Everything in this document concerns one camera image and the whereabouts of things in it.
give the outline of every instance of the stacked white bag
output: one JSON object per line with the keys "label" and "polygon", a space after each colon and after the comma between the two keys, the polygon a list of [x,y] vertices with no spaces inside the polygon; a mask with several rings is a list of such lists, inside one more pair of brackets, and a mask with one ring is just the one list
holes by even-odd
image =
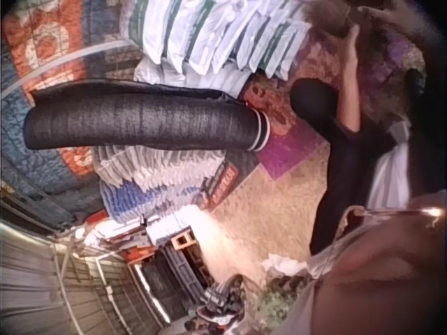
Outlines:
{"label": "stacked white bag", "polygon": [[310,27],[306,7],[301,0],[129,0],[120,30],[145,54],[135,80],[237,98],[258,68],[288,79]]}

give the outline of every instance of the rolled carpet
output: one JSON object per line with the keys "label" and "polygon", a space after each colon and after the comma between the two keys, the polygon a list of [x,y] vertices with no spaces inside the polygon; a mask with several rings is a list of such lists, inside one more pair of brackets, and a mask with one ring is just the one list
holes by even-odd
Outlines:
{"label": "rolled carpet", "polygon": [[85,85],[88,90],[80,84],[34,93],[36,106],[24,123],[29,149],[114,144],[167,150],[253,150],[262,149],[270,134],[263,113],[213,90],[194,96],[193,91],[202,90],[185,93],[185,89],[147,85],[151,92],[147,93],[143,84],[132,89],[123,85],[119,90],[116,80],[112,89],[103,81],[90,81]]}

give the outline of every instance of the fabric stack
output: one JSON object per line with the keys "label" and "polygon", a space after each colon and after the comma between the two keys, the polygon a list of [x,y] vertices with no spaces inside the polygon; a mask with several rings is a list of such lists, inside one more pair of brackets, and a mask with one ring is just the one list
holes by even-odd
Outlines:
{"label": "fabric stack", "polygon": [[135,80],[237,98],[258,69],[288,79],[306,14],[300,0],[129,0],[120,31],[145,54]]}
{"label": "fabric stack", "polygon": [[94,147],[105,208],[118,223],[141,215],[167,216],[191,204],[224,151],[164,151],[148,147]]}

